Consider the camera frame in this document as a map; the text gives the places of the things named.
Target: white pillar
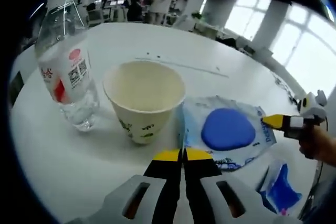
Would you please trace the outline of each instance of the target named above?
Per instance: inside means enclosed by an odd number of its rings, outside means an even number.
[[[183,14],[190,15],[194,12],[199,12],[202,6],[203,0],[188,0],[184,8]]]
[[[272,0],[252,44],[255,48],[270,48],[285,20],[289,4]]]

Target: paper cup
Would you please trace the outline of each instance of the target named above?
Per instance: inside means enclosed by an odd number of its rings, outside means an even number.
[[[185,98],[180,75],[150,61],[132,61],[108,71],[103,87],[121,126],[139,144],[153,141]]]

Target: table surface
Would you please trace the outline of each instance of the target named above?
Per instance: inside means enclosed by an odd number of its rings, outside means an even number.
[[[221,95],[261,106],[267,114],[297,114],[271,72],[241,52],[185,31],[148,24],[107,23],[88,31],[93,77],[101,109],[94,129],[73,129],[58,111],[42,77],[35,70],[22,88],[11,113],[18,159],[32,189],[59,221],[88,216],[104,197],[134,174],[143,174],[156,152],[177,148],[174,119],[150,145],[137,146],[123,132],[102,89],[109,68],[134,60],[161,62],[180,73],[188,96]],[[246,167],[233,172],[255,188],[275,157],[289,165],[289,182],[304,206],[316,172],[297,141],[275,132],[277,144]],[[175,223],[193,223],[178,209]]]

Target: cable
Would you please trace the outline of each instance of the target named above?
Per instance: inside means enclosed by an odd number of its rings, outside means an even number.
[[[290,92],[289,86],[285,84],[283,81],[281,81],[275,74],[272,73],[272,75],[275,78],[276,85],[287,92],[290,102],[294,103],[295,105],[298,105],[298,101],[294,98],[294,96]]]
[[[325,122],[326,122],[326,127],[325,127],[325,131],[328,132],[329,130],[329,123],[328,123],[328,118],[325,117]],[[323,165],[324,165],[324,162],[321,162],[321,167],[320,167],[320,173],[319,173],[319,176],[315,182],[315,184],[311,187],[310,189],[310,192],[309,192],[309,195],[308,195],[308,199],[300,213],[300,216],[299,216],[299,219],[302,220],[303,217],[305,217],[306,213],[310,210],[311,208],[311,205],[312,205],[312,202],[314,200],[314,194],[315,194],[315,191],[316,191],[316,188],[319,184],[319,181],[320,181],[320,178],[321,178],[321,174],[322,174],[322,170],[323,170]]]

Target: blue modeling clay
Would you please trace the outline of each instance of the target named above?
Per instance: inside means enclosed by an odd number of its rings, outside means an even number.
[[[204,143],[215,151],[229,151],[253,142],[256,131],[246,115],[235,109],[212,111],[201,132]]]

